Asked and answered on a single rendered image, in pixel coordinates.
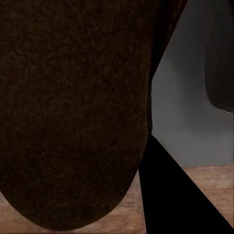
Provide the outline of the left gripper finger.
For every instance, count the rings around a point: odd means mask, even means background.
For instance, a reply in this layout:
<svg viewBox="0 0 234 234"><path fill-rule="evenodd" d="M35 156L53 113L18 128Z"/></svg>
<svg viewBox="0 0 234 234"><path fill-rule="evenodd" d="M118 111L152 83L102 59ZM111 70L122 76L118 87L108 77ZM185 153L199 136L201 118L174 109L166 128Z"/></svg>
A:
<svg viewBox="0 0 234 234"><path fill-rule="evenodd" d="M153 135L138 171L147 234L234 234L233 227Z"/></svg>

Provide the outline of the sandal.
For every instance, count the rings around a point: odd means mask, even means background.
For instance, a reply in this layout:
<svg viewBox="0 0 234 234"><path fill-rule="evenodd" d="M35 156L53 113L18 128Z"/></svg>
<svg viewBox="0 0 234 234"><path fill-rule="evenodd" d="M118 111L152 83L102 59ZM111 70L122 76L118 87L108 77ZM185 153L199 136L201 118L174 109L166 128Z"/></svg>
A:
<svg viewBox="0 0 234 234"><path fill-rule="evenodd" d="M152 79L188 0L0 0L0 191L72 231L125 197Z"/></svg>
<svg viewBox="0 0 234 234"><path fill-rule="evenodd" d="M234 114L234 0L218 0L214 32L206 47L204 69L211 104Z"/></svg>

